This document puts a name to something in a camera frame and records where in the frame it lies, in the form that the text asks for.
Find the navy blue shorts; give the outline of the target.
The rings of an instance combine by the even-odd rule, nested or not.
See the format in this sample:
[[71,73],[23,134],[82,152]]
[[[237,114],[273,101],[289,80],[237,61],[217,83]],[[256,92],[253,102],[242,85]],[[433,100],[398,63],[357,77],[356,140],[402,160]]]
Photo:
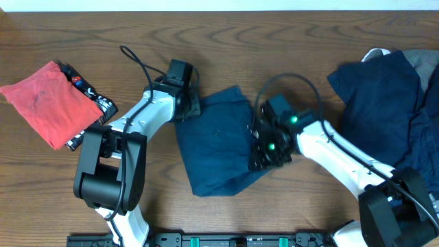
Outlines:
[[175,123],[192,193],[235,196],[267,173],[248,168],[252,106],[238,86],[201,99],[200,106],[200,116]]

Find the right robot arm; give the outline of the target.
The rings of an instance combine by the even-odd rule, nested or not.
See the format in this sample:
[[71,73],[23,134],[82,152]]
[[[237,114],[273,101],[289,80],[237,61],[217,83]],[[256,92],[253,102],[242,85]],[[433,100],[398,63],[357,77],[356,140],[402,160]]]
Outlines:
[[293,109],[277,95],[254,110],[249,168],[282,167],[293,154],[327,170],[357,199],[360,219],[323,241],[324,246],[424,246],[438,237],[438,217],[422,176],[395,169],[343,138],[322,112]]

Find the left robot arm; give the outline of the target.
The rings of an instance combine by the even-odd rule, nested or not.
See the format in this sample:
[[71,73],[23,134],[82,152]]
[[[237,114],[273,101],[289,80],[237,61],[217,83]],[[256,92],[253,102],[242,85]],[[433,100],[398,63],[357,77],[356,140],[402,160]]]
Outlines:
[[198,70],[173,59],[165,75],[145,87],[139,102],[106,126],[86,129],[73,184],[107,222],[113,246],[149,246],[150,227],[139,201],[145,184],[147,142],[170,121],[200,115]]

